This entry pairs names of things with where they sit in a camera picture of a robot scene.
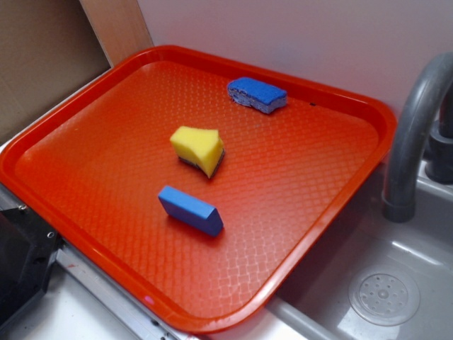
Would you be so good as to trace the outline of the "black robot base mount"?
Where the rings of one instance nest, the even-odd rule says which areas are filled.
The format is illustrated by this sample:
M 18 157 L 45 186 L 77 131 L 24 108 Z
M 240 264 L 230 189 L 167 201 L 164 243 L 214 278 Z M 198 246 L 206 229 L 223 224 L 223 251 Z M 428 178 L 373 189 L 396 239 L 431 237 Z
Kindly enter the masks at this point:
M 47 292 L 59 233 L 26 205 L 1 211 L 1 331 Z

